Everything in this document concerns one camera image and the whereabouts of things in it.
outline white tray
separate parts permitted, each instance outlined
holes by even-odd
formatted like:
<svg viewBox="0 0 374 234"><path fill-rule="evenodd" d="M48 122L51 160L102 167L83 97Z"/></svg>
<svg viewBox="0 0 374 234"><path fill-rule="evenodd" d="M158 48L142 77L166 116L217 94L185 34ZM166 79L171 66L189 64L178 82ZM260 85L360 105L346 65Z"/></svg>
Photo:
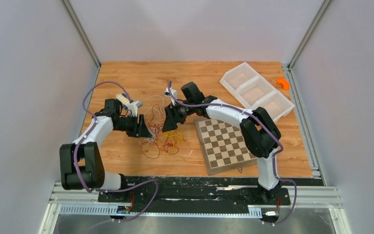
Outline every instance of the white tray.
<svg viewBox="0 0 374 234"><path fill-rule="evenodd" d="M274 122L295 107L279 90L246 62L227 71L220 83L247 109L259 106L267 110Z"/></svg>

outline wooden tabletop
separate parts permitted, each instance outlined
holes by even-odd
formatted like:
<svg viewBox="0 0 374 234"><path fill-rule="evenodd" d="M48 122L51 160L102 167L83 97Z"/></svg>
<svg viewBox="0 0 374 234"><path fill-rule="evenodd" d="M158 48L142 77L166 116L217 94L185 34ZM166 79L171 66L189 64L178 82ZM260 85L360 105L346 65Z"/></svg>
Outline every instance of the wooden tabletop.
<svg viewBox="0 0 374 234"><path fill-rule="evenodd" d="M130 94L133 100L141 100L143 107L139 114L145 114L146 122L152 118L154 104L162 105L160 97L167 86L168 80L172 80L172 87L179 93L179 98L184 96L180 88L193 81L205 96L213 95L223 101L242 107L242 105L219 83L224 73L241 62L104 62L98 76L97 83L113 80L119 82ZM282 90L276 84L277 78L284 77L279 62L249 62L257 72L279 89L290 99L289 92ZM104 100L115 98L122 90L113 84L104 84L95 89L90 111L97 112L104 107ZM170 103L170 99L164 97L164 107ZM140 143L142 138L128 137L124 132L113 131L102 146L100 153L107 172L122 173L138 176L208 176L200 143L198 140L194 119L196 115L187 118L184 125L179 125L177 132L184 136L184 142L178 144L179 151L175 155L161 152L157 159L150 159L143 155ZM91 121L87 115L84 123L86 129ZM154 111L153 122L162 122L158 111ZM280 139L284 145L284 151L278 155L278 172L284 177L312 177L307 160L306 151L300 135L298 122L294 111L286 117L282 117L277 126L282 134ZM164 144L161 137L158 145ZM147 156L158 156L158 148L155 144L143 147ZM243 168L242 173L232 170L213 176L258 176L257 165Z"/></svg>

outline orange plastic piece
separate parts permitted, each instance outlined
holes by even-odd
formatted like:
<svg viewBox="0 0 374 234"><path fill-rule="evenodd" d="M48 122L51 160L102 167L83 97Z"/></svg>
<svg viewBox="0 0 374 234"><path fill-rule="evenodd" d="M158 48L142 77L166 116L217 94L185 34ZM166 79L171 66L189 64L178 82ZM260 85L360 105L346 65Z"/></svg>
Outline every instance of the orange plastic piece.
<svg viewBox="0 0 374 234"><path fill-rule="evenodd" d="M277 84L281 85L284 90L289 90L290 88L289 82L283 78L278 78Z"/></svg>

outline chessboard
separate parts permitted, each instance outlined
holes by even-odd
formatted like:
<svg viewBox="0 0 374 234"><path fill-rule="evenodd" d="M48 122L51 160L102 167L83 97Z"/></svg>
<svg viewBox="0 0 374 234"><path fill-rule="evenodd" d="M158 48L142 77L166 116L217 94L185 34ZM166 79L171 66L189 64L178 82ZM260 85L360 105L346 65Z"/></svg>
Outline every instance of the chessboard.
<svg viewBox="0 0 374 234"><path fill-rule="evenodd" d="M217 119L194 121L209 175L256 163L239 128Z"/></svg>

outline white gray wall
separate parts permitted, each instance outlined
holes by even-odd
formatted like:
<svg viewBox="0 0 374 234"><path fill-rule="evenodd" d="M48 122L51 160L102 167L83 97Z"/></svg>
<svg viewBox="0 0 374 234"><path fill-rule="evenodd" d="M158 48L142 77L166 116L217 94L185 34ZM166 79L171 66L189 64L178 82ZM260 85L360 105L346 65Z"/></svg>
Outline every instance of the white gray wall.
<svg viewBox="0 0 374 234"><path fill-rule="evenodd" d="M101 61L289 62L322 0L70 0Z"/></svg>
<svg viewBox="0 0 374 234"><path fill-rule="evenodd" d="M58 0L0 0L0 234L37 233L96 68Z"/></svg>
<svg viewBox="0 0 374 234"><path fill-rule="evenodd" d="M374 233L374 1L335 0L295 75L352 231Z"/></svg>

